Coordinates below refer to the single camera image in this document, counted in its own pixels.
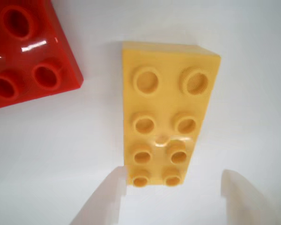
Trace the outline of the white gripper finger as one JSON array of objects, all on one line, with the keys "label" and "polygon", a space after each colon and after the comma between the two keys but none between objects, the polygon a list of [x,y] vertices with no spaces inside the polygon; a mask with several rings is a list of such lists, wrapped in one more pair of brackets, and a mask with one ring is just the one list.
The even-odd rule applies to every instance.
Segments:
[{"label": "white gripper finger", "polygon": [[281,225],[281,213],[238,172],[223,171],[221,196],[226,200],[228,225]]},{"label": "white gripper finger", "polygon": [[125,166],[116,167],[102,181],[72,220],[72,225],[117,225],[121,199],[126,195]]}]

